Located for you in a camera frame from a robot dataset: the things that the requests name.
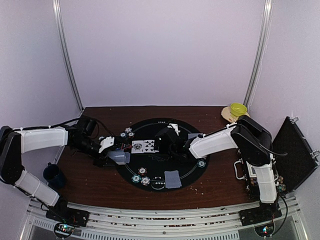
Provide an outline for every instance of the brown wooden surface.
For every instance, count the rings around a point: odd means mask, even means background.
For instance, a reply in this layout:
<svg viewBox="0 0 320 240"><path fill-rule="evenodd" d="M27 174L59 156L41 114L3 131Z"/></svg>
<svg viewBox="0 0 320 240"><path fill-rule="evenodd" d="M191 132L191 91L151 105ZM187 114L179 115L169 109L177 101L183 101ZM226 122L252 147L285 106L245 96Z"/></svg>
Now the brown wooden surface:
<svg viewBox="0 0 320 240"><path fill-rule="evenodd" d="M84 114L101 120L115 134L150 118L178 119L196 127L201 133L210 133L228 123L221 117L222 108L88 107ZM100 135L106 136L107 133L100 128ZM233 163L236 159L234 149L214 153L205 173L191 186L170 192L150 192L132 186L114 168L93 166L92 159L85 154L72 156L72 151L66 147L58 165L67 177L67 185L60 193L73 203L120 209L180 210L248 203L244 181L235 178Z"/></svg>

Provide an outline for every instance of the white robotic arm segment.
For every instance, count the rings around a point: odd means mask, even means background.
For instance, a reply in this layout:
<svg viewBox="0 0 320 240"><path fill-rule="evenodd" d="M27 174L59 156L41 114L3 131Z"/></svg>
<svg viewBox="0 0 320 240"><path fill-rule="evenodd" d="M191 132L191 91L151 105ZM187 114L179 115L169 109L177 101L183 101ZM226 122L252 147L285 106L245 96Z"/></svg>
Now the white robotic arm segment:
<svg viewBox="0 0 320 240"><path fill-rule="evenodd" d="M238 148L230 134L235 127L233 125L225 130L205 135L204 137L197 136L190 144L189 151L196 159L201 159L212 153Z"/></svg>
<svg viewBox="0 0 320 240"><path fill-rule="evenodd" d="M253 166L253 169L259 185L260 201L264 204L273 204L277 199L277 189L272 163Z"/></svg>
<svg viewBox="0 0 320 240"><path fill-rule="evenodd" d="M15 182L14 186L30 194L30 197L37 198L51 207L56 205L60 197L56 191L26 170L22 171L20 178Z"/></svg>
<svg viewBox="0 0 320 240"><path fill-rule="evenodd" d="M68 131L62 127L17 131L21 135L21 154L68 143Z"/></svg>
<svg viewBox="0 0 320 240"><path fill-rule="evenodd" d="M223 150L238 149L239 147L231 136L231 132L236 127L237 124L227 125L226 129L216 133L204 135L204 137L196 137L191 142L189 151L196 159L199 159ZM274 157L271 153L269 153L269 156L270 161L268 163L261 166L253 166L259 186L260 201L265 204L272 204L277 199L277 189L271 161Z"/></svg>

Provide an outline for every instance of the black circular mat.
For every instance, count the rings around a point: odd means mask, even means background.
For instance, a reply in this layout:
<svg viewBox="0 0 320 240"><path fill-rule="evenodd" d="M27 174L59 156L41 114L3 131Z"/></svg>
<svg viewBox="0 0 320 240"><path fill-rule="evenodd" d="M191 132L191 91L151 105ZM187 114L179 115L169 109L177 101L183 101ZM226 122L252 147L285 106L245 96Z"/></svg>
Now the black circular mat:
<svg viewBox="0 0 320 240"><path fill-rule="evenodd" d="M199 133L195 127L184 121L171 118L152 118L130 126L132 132L135 133L134 138L131 140L154 140L155 135L161 129L166 128L169 123L178 124L178 129L180 130L179 136L184 140L188 139L188 134ZM200 167L197 161L182 164L178 160L171 159L167 154L135 153L130 155L130 163L118 166L117 171L126 181L137 188L152 192L165 192L181 189L194 183L205 172L208 166L209 156L206 159L200 159L200 161L201 163L203 163L203 161L206 163L204 167ZM141 177L148 177L150 179L150 184L148 185L143 185L141 181L135 183L132 180L134 175L139 174L138 169L141 167L146 169L146 174ZM168 189L165 185L165 171L176 170L179 172L182 186L180 188Z"/></svg>

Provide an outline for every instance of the open black case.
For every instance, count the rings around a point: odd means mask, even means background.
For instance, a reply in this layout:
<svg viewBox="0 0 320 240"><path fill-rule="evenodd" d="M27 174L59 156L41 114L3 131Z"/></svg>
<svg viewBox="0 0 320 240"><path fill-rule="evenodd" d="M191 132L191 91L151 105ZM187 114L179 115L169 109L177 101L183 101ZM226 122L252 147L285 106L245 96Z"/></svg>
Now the open black case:
<svg viewBox="0 0 320 240"><path fill-rule="evenodd" d="M276 170L283 177L285 191L283 195L295 191L318 167L318 152L314 152L298 128L296 121L286 117L272 143L275 153L288 153L285 157L276 158ZM246 189L249 197L259 199L259 187L255 172L248 163L242 164Z"/></svg>

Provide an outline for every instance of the yellow bowl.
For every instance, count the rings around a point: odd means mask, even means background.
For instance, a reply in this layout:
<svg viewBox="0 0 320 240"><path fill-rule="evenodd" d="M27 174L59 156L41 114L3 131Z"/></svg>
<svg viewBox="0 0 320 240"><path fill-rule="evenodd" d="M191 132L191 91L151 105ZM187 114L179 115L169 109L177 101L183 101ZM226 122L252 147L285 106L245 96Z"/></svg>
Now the yellow bowl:
<svg viewBox="0 0 320 240"><path fill-rule="evenodd" d="M237 102L231 103L230 108L231 108L231 114L237 117L244 115L248 110L245 105Z"/></svg>

